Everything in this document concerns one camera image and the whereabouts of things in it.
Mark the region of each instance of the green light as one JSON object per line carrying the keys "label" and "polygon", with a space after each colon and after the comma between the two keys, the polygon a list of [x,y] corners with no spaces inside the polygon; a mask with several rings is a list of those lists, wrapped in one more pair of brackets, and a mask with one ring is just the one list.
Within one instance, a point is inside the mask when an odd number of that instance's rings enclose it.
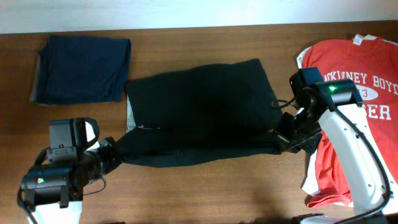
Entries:
{"label": "green light", "polygon": [[334,86],[329,86],[329,90],[330,91],[335,91],[337,88],[336,87],[334,87]]}

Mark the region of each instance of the red t-shirt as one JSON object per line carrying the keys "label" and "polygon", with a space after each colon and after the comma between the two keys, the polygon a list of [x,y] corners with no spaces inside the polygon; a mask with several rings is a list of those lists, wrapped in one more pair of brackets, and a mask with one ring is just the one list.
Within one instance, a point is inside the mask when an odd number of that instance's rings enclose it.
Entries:
{"label": "red t-shirt", "polygon": [[366,105],[373,138],[398,181],[398,46],[381,38],[363,40],[361,45],[326,40],[305,53],[302,66],[318,67],[324,81],[354,81]]}

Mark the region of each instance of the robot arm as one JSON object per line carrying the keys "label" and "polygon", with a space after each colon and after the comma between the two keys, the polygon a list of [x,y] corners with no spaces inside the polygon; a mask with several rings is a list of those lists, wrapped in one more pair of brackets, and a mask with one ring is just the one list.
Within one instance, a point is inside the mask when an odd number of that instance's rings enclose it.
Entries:
{"label": "robot arm", "polygon": [[[86,123],[93,127],[90,141]],[[108,137],[97,143],[99,134],[91,118],[50,123],[50,147],[39,154],[18,191],[17,202],[31,223],[78,223],[84,186],[104,179],[122,163],[115,153],[114,139]],[[98,146],[87,150],[94,144]]]}
{"label": "robot arm", "polygon": [[[305,68],[290,78],[293,93],[301,109],[290,118],[293,127],[284,142],[296,146],[300,133],[317,130],[328,135],[339,157],[351,189],[355,217],[337,223],[348,223],[372,215],[398,212],[394,192],[398,186],[372,137],[363,101],[352,80],[323,82],[317,68]],[[334,223],[331,218],[313,217],[302,223]]]}
{"label": "robot arm", "polygon": [[[317,146],[317,137],[324,130],[343,166],[357,215],[342,221],[310,217],[300,222],[348,223],[371,215],[397,213],[394,192],[398,192],[398,186],[374,142],[354,83],[324,82],[317,68],[301,69],[289,81],[295,95],[289,104],[296,101],[300,110],[295,116],[283,115],[274,130],[275,138],[286,151],[298,152]],[[92,125],[96,136],[90,141],[85,122]],[[18,192],[18,204],[31,223],[78,223],[83,187],[122,163],[113,138],[101,141],[96,149],[86,150],[98,136],[98,125],[91,118],[51,122],[51,146],[39,154]]]}

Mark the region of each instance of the dark green cloth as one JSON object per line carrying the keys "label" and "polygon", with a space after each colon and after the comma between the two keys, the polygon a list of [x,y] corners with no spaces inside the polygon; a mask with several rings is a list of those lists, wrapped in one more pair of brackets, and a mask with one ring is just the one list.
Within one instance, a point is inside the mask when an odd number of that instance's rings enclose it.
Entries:
{"label": "dark green cloth", "polygon": [[137,128],[117,143],[123,161],[152,167],[280,154],[270,129],[281,110],[258,59],[204,65],[126,85]]}

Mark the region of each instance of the wooden table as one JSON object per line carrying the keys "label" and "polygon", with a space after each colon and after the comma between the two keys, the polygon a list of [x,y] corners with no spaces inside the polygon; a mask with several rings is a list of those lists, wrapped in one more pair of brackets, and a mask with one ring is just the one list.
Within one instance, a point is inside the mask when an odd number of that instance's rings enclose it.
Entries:
{"label": "wooden table", "polygon": [[[130,38],[130,79],[209,63],[259,58],[276,95],[291,99],[288,79],[297,71],[296,56],[325,39],[372,34],[398,42],[398,22],[350,22],[197,29],[108,30],[71,32]],[[37,52],[49,34],[0,35],[0,220],[27,223],[17,206],[22,176],[49,145],[49,121],[90,116],[100,138],[120,138],[126,131],[122,103],[33,106],[28,103]],[[106,176],[107,188],[87,196],[81,223],[249,223],[289,222],[292,216],[324,212],[336,217],[350,208],[305,206],[300,186],[306,154],[257,155],[199,166],[156,169],[123,164]],[[101,183],[87,187],[98,189]]]}

